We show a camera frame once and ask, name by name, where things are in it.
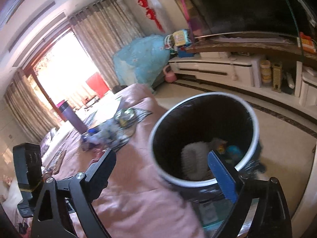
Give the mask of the white blue wrapper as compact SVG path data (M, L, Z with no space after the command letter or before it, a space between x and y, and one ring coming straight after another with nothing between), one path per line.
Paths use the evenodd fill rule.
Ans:
M128 143L130 137L118 122L111 118L107 121L89 128L81 135L80 146L83 151L89 151L96 147L120 149Z

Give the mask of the blue AD drink pouch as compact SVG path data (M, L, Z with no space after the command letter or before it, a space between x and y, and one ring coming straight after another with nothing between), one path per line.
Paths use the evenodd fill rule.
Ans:
M239 162L243 158L242 150L236 145L230 145L225 150L225 158L234 162Z

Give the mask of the white trash bin black liner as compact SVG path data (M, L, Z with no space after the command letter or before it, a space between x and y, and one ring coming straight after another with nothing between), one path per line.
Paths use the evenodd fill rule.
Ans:
M191 143L212 140L236 146L242 158L235 163L238 172L255 177L264 173L260 162L260 127L253 108L240 97L210 92L190 97L167 111L155 124L149 138L154 164L161 176L189 201L224 198L217 180L188 180L182 173L181 151Z

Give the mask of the pink tablecloth blanket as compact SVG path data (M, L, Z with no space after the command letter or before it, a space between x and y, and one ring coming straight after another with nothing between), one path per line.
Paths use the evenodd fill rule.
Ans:
M102 224L112 237L203 237L191 204L158 175L150 153L150 132L165 109L143 84L130 85L119 95L127 107L150 115L116 153L109 184L93 202Z

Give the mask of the plaid cloth bib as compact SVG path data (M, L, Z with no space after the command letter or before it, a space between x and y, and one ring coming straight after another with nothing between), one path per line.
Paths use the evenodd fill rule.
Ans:
M140 108L133 108L135 112L134 118L126 127L121 127L116 120L116 114L114 115L114 129L113 129L113 138L112 141L114 144L119 145L121 143L127 142L130 137L134 135L137 130L137 125L143 121L146 117L152 114L152 112Z

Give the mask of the purple thermos bottle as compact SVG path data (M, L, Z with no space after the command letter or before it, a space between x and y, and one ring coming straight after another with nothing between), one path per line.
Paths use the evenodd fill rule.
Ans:
M83 123L78 115L72 110L67 101L60 102L59 110L80 134L83 134L88 130L85 123Z

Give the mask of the green gold snack packet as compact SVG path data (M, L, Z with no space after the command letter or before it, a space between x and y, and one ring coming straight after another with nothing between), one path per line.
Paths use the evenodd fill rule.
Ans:
M135 112L133 108L121 109L116 114L116 120L121 127L126 127L134 118Z

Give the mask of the red chair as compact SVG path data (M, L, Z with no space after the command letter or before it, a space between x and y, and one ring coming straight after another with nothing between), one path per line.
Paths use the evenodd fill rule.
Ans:
M101 74L95 72L86 81L86 84L91 88L98 96L98 98L103 98L104 95L110 90Z

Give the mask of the white TV cabinet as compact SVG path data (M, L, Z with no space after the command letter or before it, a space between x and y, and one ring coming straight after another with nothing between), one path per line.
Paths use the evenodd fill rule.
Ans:
M175 57L169 61L172 70L177 74L190 75L197 80L217 83L281 102L297 110L316 113L316 101L312 105L303 106L295 95L278 93L270 87L260 84L260 56L230 58L203 58L195 55L189 58Z

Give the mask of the light blue folded cover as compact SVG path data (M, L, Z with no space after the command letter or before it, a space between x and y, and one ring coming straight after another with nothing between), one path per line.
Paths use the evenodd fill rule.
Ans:
M164 47L163 36L150 35L134 39L113 56L119 84L144 84L154 92L153 84L169 58L170 52Z

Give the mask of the pink kettlebell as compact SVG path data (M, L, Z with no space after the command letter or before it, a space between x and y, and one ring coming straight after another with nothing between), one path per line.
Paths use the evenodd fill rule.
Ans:
M177 80L177 76L173 72L173 70L171 69L171 66L169 64L167 64L163 68L163 74L164 74L165 81L168 82L168 83L173 83L173 82L175 82Z

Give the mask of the beige right curtain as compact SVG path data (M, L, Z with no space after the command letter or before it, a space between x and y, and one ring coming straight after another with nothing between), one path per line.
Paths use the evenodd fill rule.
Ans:
M122 0L99 0L72 14L69 23L108 87L118 89L113 56L144 36L130 9Z

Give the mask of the toy phone yellow blue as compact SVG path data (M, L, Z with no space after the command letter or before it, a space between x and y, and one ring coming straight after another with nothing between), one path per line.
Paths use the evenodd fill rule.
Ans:
M192 44L188 30L182 29L167 35L164 38L164 48L170 51L171 55L177 55L179 58L194 57L194 53L188 53L186 48Z

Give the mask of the red heart hanging decoration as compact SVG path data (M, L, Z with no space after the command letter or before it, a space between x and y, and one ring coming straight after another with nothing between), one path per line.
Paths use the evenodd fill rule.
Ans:
M155 22L156 27L161 33L165 33L163 26L160 24L156 12L154 9L149 7L148 0L137 0L137 4L146 10L146 17Z

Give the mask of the black flat screen television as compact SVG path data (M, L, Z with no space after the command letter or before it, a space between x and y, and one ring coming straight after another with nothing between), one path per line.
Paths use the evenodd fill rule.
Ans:
M195 36L273 32L316 36L316 0L175 0Z

